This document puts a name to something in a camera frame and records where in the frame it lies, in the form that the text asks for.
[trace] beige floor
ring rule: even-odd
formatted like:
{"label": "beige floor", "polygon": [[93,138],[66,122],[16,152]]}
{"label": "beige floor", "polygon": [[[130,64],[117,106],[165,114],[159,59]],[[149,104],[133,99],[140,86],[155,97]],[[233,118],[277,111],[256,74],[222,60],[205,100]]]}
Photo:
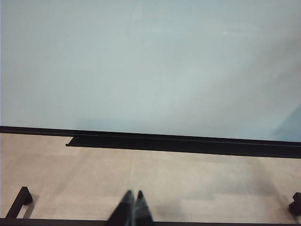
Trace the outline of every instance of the beige floor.
{"label": "beige floor", "polygon": [[1,216],[21,186],[19,217],[107,219],[127,189],[156,221],[296,223],[301,160],[65,147],[70,137],[1,135]]}

